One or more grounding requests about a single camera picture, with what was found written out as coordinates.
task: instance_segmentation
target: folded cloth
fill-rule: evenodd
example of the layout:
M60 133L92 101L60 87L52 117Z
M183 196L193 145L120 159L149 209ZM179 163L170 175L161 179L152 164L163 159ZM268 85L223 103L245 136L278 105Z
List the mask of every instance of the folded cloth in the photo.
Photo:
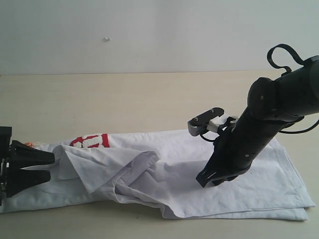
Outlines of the folded cloth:
M1 212L113 200L159 208L167 219L305 221L305 208L315 206L276 139L247 173L205 188L195 177L210 158L213 145L187 130L93 134L37 148L53 152L56 163L29 169L50 170L51 181L5 199Z

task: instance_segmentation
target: cloth fold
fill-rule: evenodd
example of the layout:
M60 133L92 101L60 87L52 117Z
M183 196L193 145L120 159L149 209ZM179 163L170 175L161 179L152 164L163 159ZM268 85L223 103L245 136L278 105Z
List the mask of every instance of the cloth fold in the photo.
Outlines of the cloth fold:
M216 136L208 133L207 137ZM195 178L210 158L213 145L187 130L99 133L37 148L53 152L56 163L30 170L50 170L51 181L5 199L0 212L113 200L159 208L166 219L305 221L305 208L315 206L276 139L247 173L205 188Z

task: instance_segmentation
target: white cloth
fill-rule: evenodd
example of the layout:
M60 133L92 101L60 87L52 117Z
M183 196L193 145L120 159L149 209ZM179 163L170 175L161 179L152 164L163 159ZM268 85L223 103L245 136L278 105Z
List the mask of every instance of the white cloth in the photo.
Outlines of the white cloth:
M305 221L305 208L315 206L276 139L258 155L247 173L205 188L195 178L210 158L213 146L189 135L187 130L109 134L106 148L101 143L93 148L77 148L69 146L71 141L38 147L54 152L56 163L30 169L49 169L51 181L5 199L0 212L113 200L159 208L167 219Z

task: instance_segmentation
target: robotic arm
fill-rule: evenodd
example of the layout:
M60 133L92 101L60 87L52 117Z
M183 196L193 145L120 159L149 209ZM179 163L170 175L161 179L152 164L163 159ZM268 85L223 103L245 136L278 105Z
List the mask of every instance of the robotic arm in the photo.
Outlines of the robotic arm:
M272 53L277 47L286 49L303 67L291 71L288 66L276 65ZM306 130L283 131L305 116L319 113L319 56L303 61L290 46L279 44L270 49L267 59L274 68L286 72L274 81L261 77L254 82L247 108L238 120L225 115L221 108L213 108L188 122L192 136L200 135L214 144L211 158L196 178L202 187L208 182L217 186L247 172L277 133L308 132L319 124L318 120ZM208 131L219 136L209 140L203 136Z

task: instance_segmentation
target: white wall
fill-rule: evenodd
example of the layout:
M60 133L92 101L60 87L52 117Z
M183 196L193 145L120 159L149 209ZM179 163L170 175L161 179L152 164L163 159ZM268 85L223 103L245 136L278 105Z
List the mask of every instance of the white wall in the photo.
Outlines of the white wall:
M317 0L0 0L0 74L269 69L278 43L319 54L318 15Z

